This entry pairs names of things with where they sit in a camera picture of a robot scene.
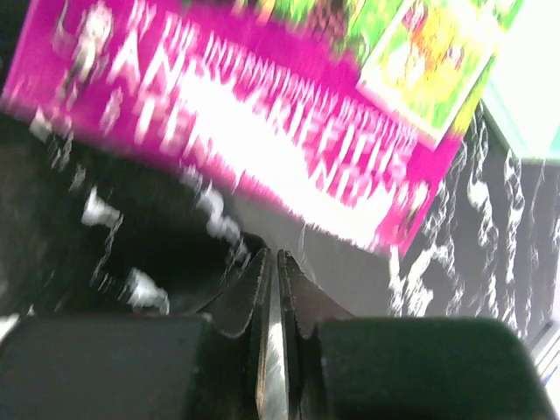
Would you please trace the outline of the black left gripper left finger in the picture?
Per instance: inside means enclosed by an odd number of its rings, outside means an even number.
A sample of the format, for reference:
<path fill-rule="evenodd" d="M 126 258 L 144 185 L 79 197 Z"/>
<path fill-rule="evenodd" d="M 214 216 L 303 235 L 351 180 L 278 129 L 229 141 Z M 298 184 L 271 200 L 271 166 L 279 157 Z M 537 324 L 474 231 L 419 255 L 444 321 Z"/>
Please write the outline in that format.
<path fill-rule="evenodd" d="M 211 325 L 197 359 L 193 419 L 257 419 L 269 326 L 271 251 L 261 249 L 206 310 Z"/>

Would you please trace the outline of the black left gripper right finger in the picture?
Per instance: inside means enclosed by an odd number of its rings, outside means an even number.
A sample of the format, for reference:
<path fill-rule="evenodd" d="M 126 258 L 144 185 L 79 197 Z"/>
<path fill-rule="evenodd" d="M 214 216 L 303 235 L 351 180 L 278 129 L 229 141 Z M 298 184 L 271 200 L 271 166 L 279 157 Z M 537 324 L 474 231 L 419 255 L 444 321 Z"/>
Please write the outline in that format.
<path fill-rule="evenodd" d="M 354 315 L 310 280 L 287 250 L 277 253 L 284 361 L 290 419 L 328 419 L 316 326 Z"/>

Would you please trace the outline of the purple Treehouse book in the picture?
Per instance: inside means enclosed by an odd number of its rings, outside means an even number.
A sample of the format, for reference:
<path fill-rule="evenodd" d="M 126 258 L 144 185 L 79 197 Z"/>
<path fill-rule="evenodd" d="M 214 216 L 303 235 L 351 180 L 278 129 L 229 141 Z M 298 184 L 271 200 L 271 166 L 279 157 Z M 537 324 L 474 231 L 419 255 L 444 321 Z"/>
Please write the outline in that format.
<path fill-rule="evenodd" d="M 518 1 L 4 1 L 1 108 L 412 243 Z"/>

